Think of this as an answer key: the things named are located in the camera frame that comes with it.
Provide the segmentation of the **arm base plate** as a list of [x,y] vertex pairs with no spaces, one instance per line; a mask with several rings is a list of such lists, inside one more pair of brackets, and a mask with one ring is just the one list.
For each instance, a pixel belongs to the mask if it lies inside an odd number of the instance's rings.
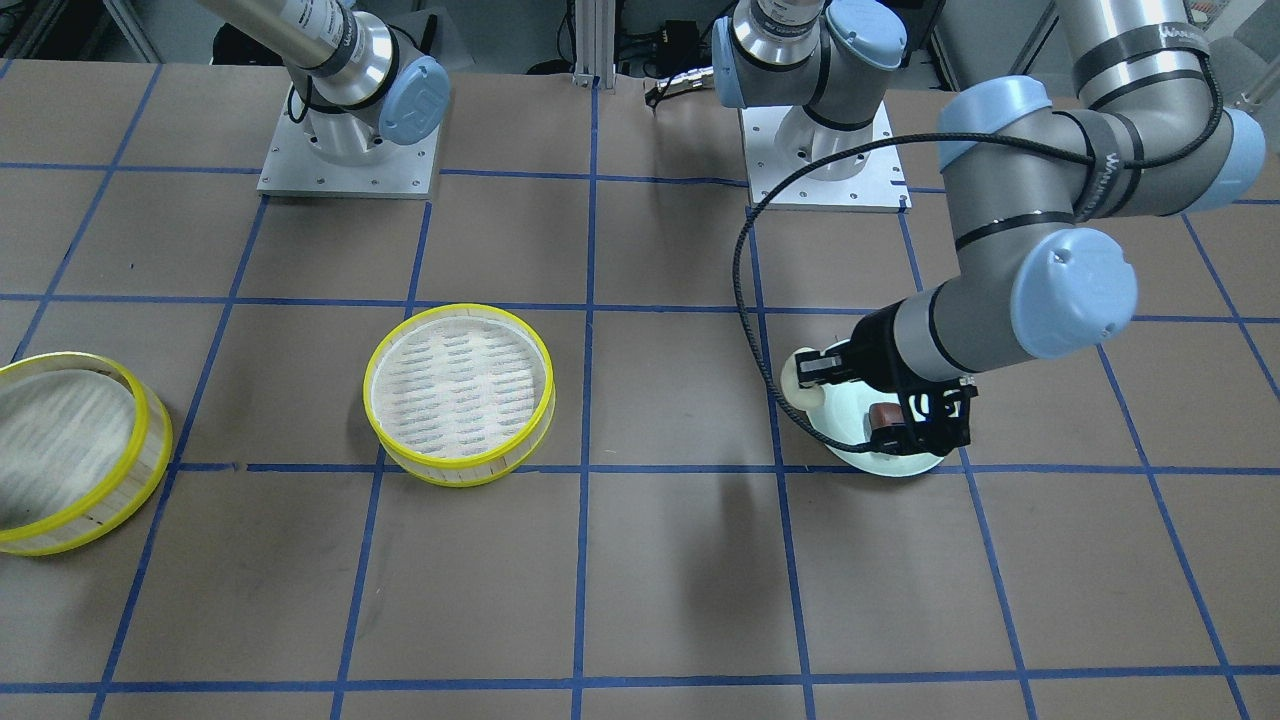
[[291,88],[256,190],[274,199],[429,200],[442,131],[412,145],[392,143],[349,114],[305,110]]
[[[893,136],[884,104],[869,126],[855,131],[819,126],[800,106],[748,108],[739,117],[751,202],[817,160]],[[795,211],[895,213],[910,206],[895,147],[833,161],[796,179],[769,202],[772,209]]]

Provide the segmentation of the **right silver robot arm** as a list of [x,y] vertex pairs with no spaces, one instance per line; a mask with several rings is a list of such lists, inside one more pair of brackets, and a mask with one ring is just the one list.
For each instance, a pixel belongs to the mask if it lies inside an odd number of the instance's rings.
[[291,123],[315,155],[344,167],[381,161],[442,126],[451,78],[422,44],[346,1],[205,1],[278,55],[291,76]]

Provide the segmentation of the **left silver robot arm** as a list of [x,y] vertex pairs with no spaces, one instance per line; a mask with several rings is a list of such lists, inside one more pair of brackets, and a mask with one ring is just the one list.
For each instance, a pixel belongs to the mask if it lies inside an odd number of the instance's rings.
[[1226,108],[1184,1],[1061,1],[1078,109],[1029,76],[956,95],[933,133],[868,140],[906,33],[876,1],[741,1],[716,22],[728,108],[795,106],[835,150],[780,182],[906,143],[936,143],[959,273],[864,316],[850,337],[773,375],[742,295],[748,347],[778,410],[846,454],[943,457],[970,439],[977,374],[1119,334],[1137,274],[1096,218],[1224,208],[1258,178],[1266,140]]

